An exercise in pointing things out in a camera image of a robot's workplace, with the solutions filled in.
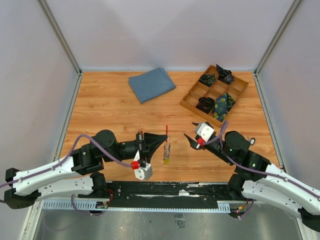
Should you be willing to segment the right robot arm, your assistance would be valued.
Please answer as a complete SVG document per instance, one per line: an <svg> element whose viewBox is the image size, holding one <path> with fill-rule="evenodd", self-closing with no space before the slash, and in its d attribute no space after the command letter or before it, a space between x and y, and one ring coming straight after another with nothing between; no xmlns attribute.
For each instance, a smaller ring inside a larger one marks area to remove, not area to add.
<svg viewBox="0 0 320 240"><path fill-rule="evenodd" d="M195 123L195 138L188 137L195 150L207 150L230 166L234 174L228 181L226 193L232 200L245 198L261 201L291 213L302 223L320 230L320 191L297 180L278 168L267 158L250 150L255 139L245 139L237 131L226 131L222 124L216 134L208 122Z"/></svg>

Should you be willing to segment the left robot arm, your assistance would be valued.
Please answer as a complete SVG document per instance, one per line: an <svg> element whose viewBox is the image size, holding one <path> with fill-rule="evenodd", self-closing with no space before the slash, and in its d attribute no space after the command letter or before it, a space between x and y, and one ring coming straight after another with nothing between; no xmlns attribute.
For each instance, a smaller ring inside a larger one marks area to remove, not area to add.
<svg viewBox="0 0 320 240"><path fill-rule="evenodd" d="M56 161L30 170L9 168L5 183L9 187L1 199L11 209L23 209L52 197L78 196L112 201L115 194L108 186L104 164L114 162L133 170L138 180L148 180L153 175L151 158L167 141L166 134L139 131L135 139L118 142L111 130L101 130L95 136L79 135L89 143L80 148L72 145L68 154Z"/></svg>

